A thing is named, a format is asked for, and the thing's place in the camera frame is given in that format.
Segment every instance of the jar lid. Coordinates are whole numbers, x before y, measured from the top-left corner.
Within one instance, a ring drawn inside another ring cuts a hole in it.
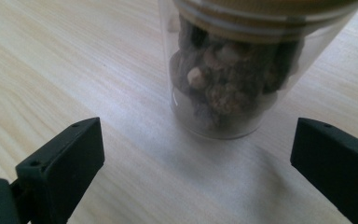
[[[190,22],[215,35],[255,42],[299,39],[341,20],[358,0],[173,0]]]

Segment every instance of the wooden table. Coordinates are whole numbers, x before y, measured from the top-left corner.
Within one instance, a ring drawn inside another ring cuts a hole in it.
[[[358,137],[358,13],[248,137],[169,107],[157,0],[0,1],[0,177],[100,117],[106,161],[69,223],[349,223],[290,165],[298,117]]]

